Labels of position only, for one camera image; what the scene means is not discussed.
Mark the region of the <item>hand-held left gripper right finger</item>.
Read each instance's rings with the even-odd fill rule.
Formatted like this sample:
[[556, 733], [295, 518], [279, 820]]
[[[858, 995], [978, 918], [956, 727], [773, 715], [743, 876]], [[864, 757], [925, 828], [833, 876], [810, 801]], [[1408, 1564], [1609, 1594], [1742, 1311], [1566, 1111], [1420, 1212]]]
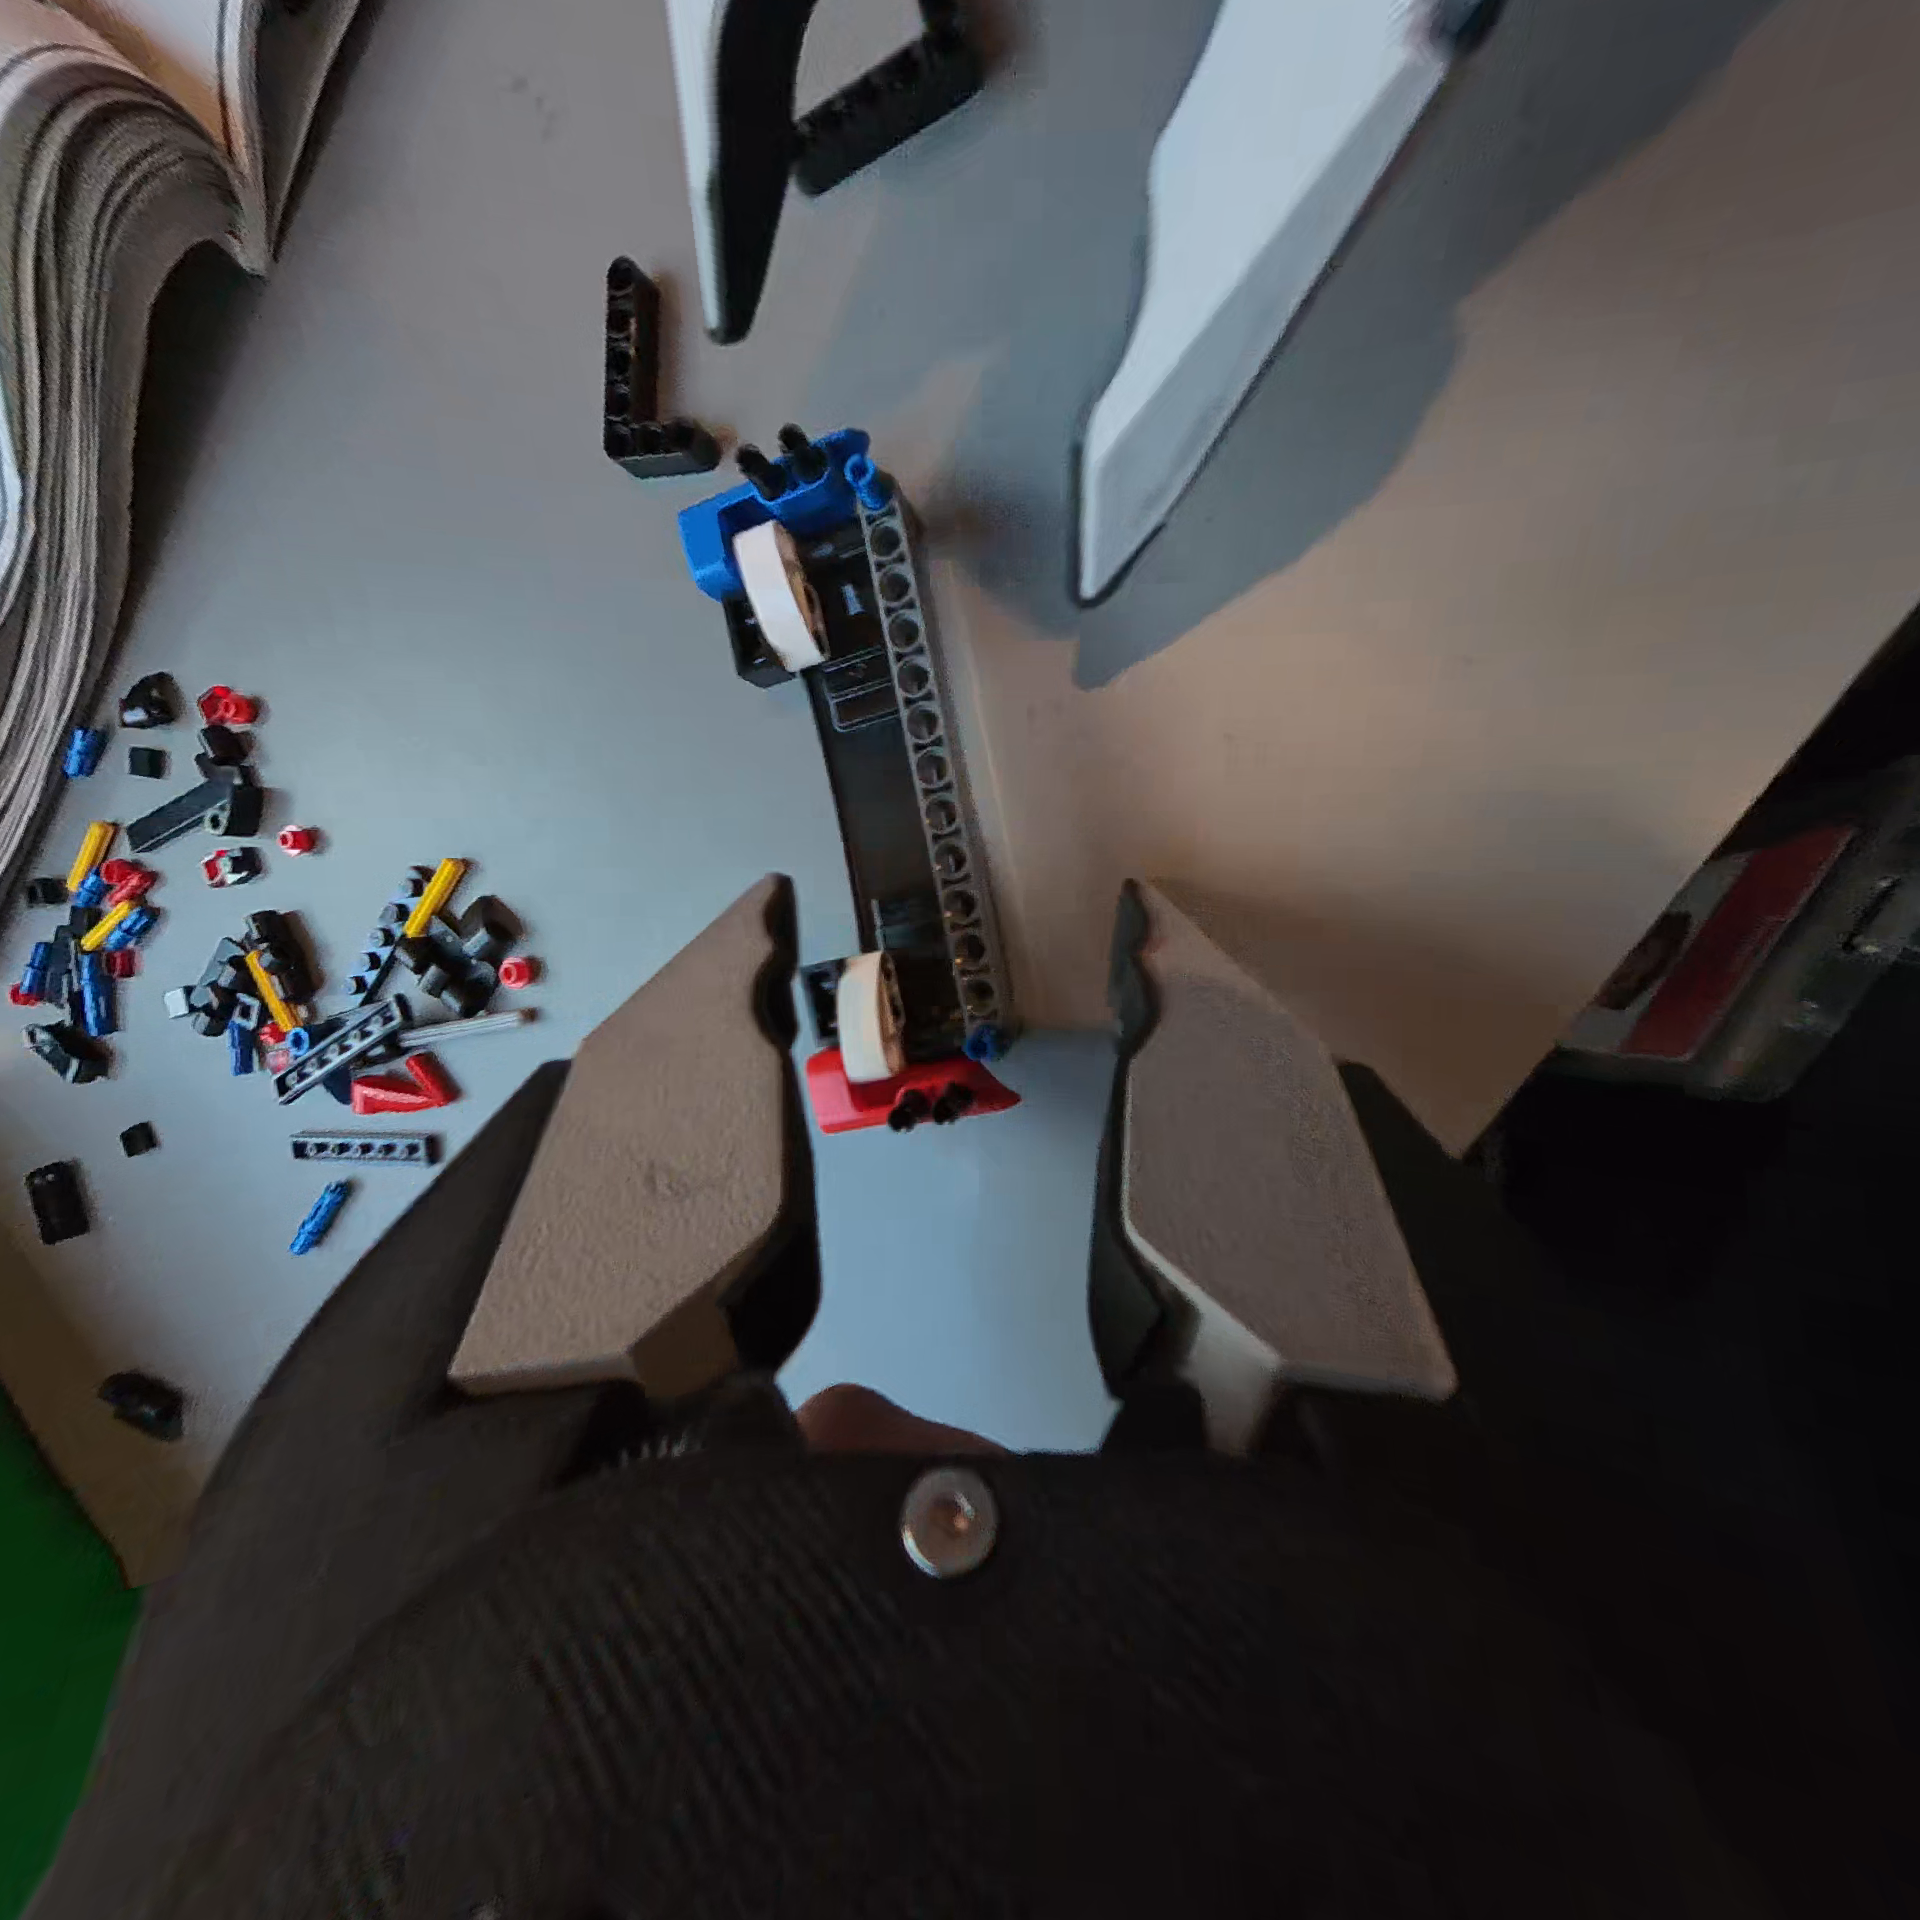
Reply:
[[1140, 1428], [1248, 1457], [1294, 1395], [1447, 1405], [1457, 1366], [1334, 1050], [1164, 888], [1130, 877], [1091, 1344]]

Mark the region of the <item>open building instruction booklet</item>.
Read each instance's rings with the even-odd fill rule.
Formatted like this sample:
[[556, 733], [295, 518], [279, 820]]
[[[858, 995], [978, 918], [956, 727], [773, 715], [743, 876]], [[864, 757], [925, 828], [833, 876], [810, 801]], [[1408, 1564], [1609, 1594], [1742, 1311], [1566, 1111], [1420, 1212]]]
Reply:
[[274, 261], [361, 2], [5, 2], [5, 886], [115, 653], [154, 303]]

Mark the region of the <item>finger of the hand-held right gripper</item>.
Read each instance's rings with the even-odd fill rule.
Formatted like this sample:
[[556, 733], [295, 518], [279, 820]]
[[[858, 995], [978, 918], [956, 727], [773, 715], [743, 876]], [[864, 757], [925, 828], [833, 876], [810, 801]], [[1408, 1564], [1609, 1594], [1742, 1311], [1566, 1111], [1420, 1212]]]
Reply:
[[1078, 603], [1167, 525], [1461, 54], [1461, 2], [1220, 2], [1150, 153], [1135, 315], [1078, 433]]
[[798, 153], [815, 2], [667, 2], [685, 194], [708, 336], [754, 325]]

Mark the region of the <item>black L-shaped toy beam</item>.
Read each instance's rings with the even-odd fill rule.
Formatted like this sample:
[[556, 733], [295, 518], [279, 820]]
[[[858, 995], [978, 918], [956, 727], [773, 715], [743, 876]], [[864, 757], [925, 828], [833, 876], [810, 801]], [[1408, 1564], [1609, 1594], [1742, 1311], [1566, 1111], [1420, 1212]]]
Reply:
[[708, 428], [659, 412], [659, 288], [626, 253], [605, 274], [605, 453], [647, 482], [718, 465]]
[[791, 179], [803, 194], [826, 194], [984, 90], [987, 54], [967, 2], [917, 8], [921, 34], [794, 121]]

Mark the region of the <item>long dark toy beam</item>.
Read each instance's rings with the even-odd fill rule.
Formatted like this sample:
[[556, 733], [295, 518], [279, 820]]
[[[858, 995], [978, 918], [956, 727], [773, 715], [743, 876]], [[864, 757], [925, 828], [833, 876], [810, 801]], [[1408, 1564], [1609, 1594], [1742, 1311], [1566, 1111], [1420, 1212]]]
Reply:
[[904, 768], [963, 1024], [962, 1050], [978, 1063], [999, 1063], [1019, 1040], [1019, 1013], [999, 937], [987, 840], [956, 731], [925, 532], [910, 501], [873, 453], [848, 464], [848, 478], [876, 577]]

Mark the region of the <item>black panel toy brick assembly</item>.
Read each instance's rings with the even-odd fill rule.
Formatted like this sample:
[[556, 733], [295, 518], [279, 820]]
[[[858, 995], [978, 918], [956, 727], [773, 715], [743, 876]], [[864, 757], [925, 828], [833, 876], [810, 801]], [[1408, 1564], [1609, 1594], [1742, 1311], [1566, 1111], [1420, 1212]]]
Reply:
[[680, 515], [693, 585], [726, 617], [733, 668], [798, 682], [821, 736], [856, 940], [803, 966], [815, 1027], [803, 1079], [826, 1136], [999, 1116], [1019, 1092], [962, 1050], [953, 976], [917, 828], [876, 577], [848, 464], [864, 428], [781, 428], [781, 450], [738, 450], [743, 482]]

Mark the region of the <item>grey device red label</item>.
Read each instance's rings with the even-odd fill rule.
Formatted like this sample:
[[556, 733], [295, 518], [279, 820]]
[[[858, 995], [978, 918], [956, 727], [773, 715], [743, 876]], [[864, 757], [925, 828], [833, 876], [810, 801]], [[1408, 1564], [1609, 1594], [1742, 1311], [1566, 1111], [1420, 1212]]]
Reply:
[[1647, 926], [1548, 1054], [1603, 1084], [1777, 1099], [1917, 958], [1917, 761], [1771, 804]]

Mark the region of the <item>green box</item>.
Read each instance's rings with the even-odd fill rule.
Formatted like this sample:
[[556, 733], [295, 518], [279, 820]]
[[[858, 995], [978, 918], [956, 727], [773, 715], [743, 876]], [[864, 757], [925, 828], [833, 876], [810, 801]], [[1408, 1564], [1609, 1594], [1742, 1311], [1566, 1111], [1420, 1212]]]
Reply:
[[137, 1609], [5, 1401], [5, 1915], [30, 1906], [85, 1797]]

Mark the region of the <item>grey desk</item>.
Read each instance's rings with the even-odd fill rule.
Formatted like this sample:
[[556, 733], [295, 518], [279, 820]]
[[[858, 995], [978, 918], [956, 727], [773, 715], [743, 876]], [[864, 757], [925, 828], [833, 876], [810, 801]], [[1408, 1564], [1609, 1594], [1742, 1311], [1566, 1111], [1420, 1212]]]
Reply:
[[[1072, 453], [1211, 2], [999, 2], [981, 102], [791, 199], [703, 336], [659, 2], [385, 2], [272, 279], [212, 274], [115, 684], [262, 696], [266, 881], [339, 976], [401, 868], [478, 864], [540, 1019], [447, 1048], [443, 1153], [761, 876], [854, 937], [794, 690], [733, 674], [675, 512], [599, 445], [612, 253], [672, 298], [669, 406], [866, 424], [933, 547], [1027, 1040], [1021, 1105], [821, 1147], [866, 1382], [1088, 1447], [1109, 937], [1164, 881], [1464, 1150], [1917, 603], [1917, 2], [1509, 2], [1126, 577], [1069, 591]], [[417, 1179], [329, 1241], [37, 1245], [5, 1175], [5, 1384], [133, 1578]], [[187, 1395], [179, 1443], [95, 1386]]]

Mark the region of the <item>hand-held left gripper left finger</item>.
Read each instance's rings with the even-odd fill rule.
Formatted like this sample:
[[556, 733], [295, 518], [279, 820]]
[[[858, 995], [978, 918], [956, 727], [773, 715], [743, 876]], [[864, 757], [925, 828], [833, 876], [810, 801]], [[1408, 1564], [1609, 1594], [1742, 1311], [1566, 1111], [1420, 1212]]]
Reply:
[[822, 1295], [794, 973], [765, 876], [582, 1037], [450, 1384], [695, 1398], [794, 1357]]

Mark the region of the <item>pile of loose toy bricks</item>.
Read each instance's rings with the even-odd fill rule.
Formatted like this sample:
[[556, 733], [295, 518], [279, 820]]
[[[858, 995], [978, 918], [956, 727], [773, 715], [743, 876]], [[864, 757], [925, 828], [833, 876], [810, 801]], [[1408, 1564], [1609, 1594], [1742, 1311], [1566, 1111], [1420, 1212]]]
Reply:
[[[23, 1175], [66, 1158], [92, 1233], [128, 1257], [253, 1241], [310, 1257], [366, 1173], [413, 1183], [437, 1164], [309, 1164], [292, 1136], [440, 1139], [464, 1098], [447, 1048], [536, 1022], [523, 995], [541, 956], [464, 857], [401, 868], [346, 970], [327, 973], [299, 911], [266, 892], [327, 834], [274, 817], [262, 717], [241, 684], [184, 696], [145, 672], [108, 720], [69, 731], [66, 781], [121, 748], [126, 782], [158, 793], [92, 823], [64, 870], [30, 876], [30, 934], [5, 952], [5, 1175], [34, 1238]], [[160, 1147], [128, 1158], [117, 1131], [137, 1121]]]

